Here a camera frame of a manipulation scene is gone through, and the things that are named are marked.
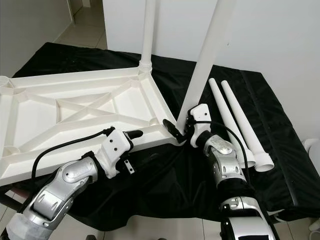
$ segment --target white wall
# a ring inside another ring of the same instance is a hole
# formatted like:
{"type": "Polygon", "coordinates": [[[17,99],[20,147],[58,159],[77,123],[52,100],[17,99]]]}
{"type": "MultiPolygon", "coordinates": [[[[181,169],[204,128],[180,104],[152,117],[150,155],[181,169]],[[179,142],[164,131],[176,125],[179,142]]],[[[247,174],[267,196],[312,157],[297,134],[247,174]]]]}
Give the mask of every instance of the white wall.
{"type": "Polygon", "coordinates": [[[1,0],[0,75],[12,77],[71,21],[67,0],[1,0]]]}
{"type": "MultiPolygon", "coordinates": [[[[141,52],[145,0],[103,0],[108,49],[141,52]]],[[[216,0],[161,0],[153,53],[196,61],[216,0]]],[[[320,137],[320,1],[238,0],[215,64],[262,72],[301,139],[320,137]]]]}

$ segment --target white pipe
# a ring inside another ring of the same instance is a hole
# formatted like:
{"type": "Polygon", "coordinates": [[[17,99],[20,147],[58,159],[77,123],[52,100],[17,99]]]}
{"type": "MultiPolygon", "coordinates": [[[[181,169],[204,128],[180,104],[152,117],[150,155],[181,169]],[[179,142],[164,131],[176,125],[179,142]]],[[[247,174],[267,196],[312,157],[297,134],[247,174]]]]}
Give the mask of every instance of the white pipe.
{"type": "Polygon", "coordinates": [[[320,229],[320,218],[318,220],[316,220],[314,223],[312,223],[310,226],[309,226],[309,230],[312,232],[312,231],[316,231],[320,229]]]}
{"type": "MultiPolygon", "coordinates": [[[[219,112],[221,114],[223,123],[225,126],[227,126],[231,131],[233,131],[235,133],[235,135],[240,139],[240,142],[242,143],[243,147],[244,147],[244,151],[245,151],[245,155],[246,155],[246,159],[248,162],[248,167],[253,167],[256,163],[256,160],[254,158],[254,155],[252,154],[252,152],[248,149],[244,138],[242,137],[237,124],[226,104],[226,101],[224,99],[224,97],[222,96],[220,89],[216,83],[216,80],[214,78],[210,78],[209,79],[209,84],[215,99],[215,102],[219,108],[219,112]]],[[[245,168],[245,159],[244,159],[244,155],[243,152],[241,150],[240,144],[239,142],[236,140],[236,138],[230,133],[227,132],[230,138],[231,143],[233,144],[235,151],[236,151],[236,157],[237,160],[239,162],[240,168],[244,169],[245,168]]]]}
{"type": "Polygon", "coordinates": [[[195,107],[204,91],[209,73],[223,43],[236,0],[218,0],[206,33],[198,62],[186,92],[176,128],[184,134],[188,110],[195,107]]]}
{"type": "Polygon", "coordinates": [[[152,70],[151,54],[154,36],[156,14],[156,0],[145,0],[142,55],[139,62],[139,70],[147,73],[152,70]]]}
{"type": "Polygon", "coordinates": [[[255,170],[257,172],[266,172],[273,169],[275,165],[272,162],[271,157],[263,149],[259,139],[257,138],[257,135],[255,134],[255,131],[251,127],[228,82],[224,80],[222,81],[221,85],[231,106],[235,119],[241,129],[245,142],[254,155],[255,170]]]}

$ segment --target black tip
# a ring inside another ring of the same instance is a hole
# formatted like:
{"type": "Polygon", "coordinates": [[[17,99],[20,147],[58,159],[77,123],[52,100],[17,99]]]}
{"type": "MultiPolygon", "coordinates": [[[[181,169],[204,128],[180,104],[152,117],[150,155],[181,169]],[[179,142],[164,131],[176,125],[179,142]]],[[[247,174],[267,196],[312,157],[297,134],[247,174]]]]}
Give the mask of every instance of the black tip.
{"type": "Polygon", "coordinates": [[[128,134],[128,137],[130,139],[136,139],[136,138],[140,138],[144,132],[141,130],[134,130],[134,131],[127,131],[126,134],[128,134]]]}

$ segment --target black cable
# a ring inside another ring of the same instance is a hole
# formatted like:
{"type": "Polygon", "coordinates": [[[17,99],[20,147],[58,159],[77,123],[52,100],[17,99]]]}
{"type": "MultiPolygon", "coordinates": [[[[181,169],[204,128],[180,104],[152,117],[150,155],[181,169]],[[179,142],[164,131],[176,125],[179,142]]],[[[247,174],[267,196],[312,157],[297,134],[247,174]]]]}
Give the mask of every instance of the black cable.
{"type": "Polygon", "coordinates": [[[48,153],[50,153],[50,152],[52,152],[54,150],[57,150],[57,149],[66,147],[68,145],[71,145],[71,144],[76,144],[76,143],[80,143],[80,142],[83,142],[83,141],[86,141],[86,140],[89,140],[89,139],[96,138],[101,134],[105,134],[105,135],[108,136],[114,129],[115,129],[114,127],[110,127],[108,129],[104,129],[104,130],[102,130],[100,132],[97,132],[97,133],[95,133],[93,135],[82,137],[82,138],[79,138],[79,139],[76,139],[76,140],[72,140],[72,141],[67,141],[67,142],[61,143],[61,144],[59,144],[57,146],[50,147],[47,150],[43,151],[42,153],[39,154],[39,156],[36,157],[36,159],[35,159],[35,161],[33,163],[32,172],[31,172],[31,181],[35,182],[37,166],[38,166],[38,163],[39,163],[40,159],[44,155],[46,155],[46,154],[48,154],[48,153]]]}
{"type": "Polygon", "coordinates": [[[92,134],[90,136],[86,136],[86,137],[82,137],[82,138],[78,138],[76,140],[72,140],[72,141],[67,141],[67,142],[64,142],[64,143],[61,143],[59,145],[56,145],[56,146],[53,146],[53,147],[50,147],[48,148],[47,150],[43,151],[42,153],[40,153],[36,159],[34,160],[34,163],[33,163],[33,166],[32,166],[32,172],[31,172],[31,184],[32,184],[32,192],[30,193],[29,197],[24,201],[24,203],[22,204],[22,207],[21,209],[18,211],[18,213],[22,213],[25,208],[27,207],[27,205],[32,201],[34,195],[39,191],[39,189],[37,188],[37,185],[36,185],[36,172],[37,172],[37,166],[38,166],[38,163],[40,161],[40,159],[54,151],[54,150],[57,150],[57,149],[60,149],[60,148],[63,148],[63,147],[66,147],[68,145],[71,145],[71,144],[76,144],[76,143],[80,143],[80,142],[83,142],[83,141],[86,141],[86,140],[89,140],[89,139],[93,139],[93,138],[96,138],[102,134],[105,134],[106,136],[108,136],[115,128],[112,126],[108,129],[104,129],[100,132],[97,132],[95,134],[92,134]]]}
{"type": "Polygon", "coordinates": [[[190,123],[192,124],[213,124],[213,125],[216,125],[218,127],[221,127],[221,128],[224,128],[225,130],[227,130],[229,133],[231,133],[234,138],[237,140],[237,142],[239,143],[240,145],[240,148],[241,148],[241,151],[242,151],[242,154],[243,154],[243,159],[244,159],[244,167],[245,167],[245,172],[246,172],[246,182],[248,183],[248,185],[250,187],[252,187],[251,185],[251,180],[250,180],[250,175],[249,175],[249,167],[248,167],[248,160],[247,160],[247,155],[246,155],[246,151],[245,151],[245,148],[242,144],[242,142],[240,141],[240,139],[238,138],[238,136],[230,129],[228,128],[227,126],[219,123],[219,122],[215,122],[215,121],[196,121],[196,120],[191,120],[190,123]]]}

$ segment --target black cloth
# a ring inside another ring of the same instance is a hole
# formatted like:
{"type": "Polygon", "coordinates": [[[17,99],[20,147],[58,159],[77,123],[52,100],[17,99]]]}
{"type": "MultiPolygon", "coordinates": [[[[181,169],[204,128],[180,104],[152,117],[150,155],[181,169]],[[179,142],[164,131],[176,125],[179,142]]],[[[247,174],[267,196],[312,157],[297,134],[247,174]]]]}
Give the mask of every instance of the black cloth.
{"type": "MultiPolygon", "coordinates": [[[[46,43],[14,77],[136,67],[140,55],[46,43]]],[[[178,117],[195,62],[152,56],[152,77],[175,118],[178,117]]],[[[265,209],[285,209],[280,217],[320,217],[320,177],[272,89],[259,72],[213,66],[210,78],[227,80],[239,100],[274,169],[250,177],[265,209]]],[[[209,84],[200,103],[207,103],[213,121],[223,123],[209,84]]],[[[212,126],[224,139],[224,129],[212,126]]],[[[131,154],[136,173],[100,178],[80,194],[70,214],[109,231],[132,215],[157,218],[198,217],[220,221],[218,195],[206,160],[188,143],[161,145],[131,154]]]]}

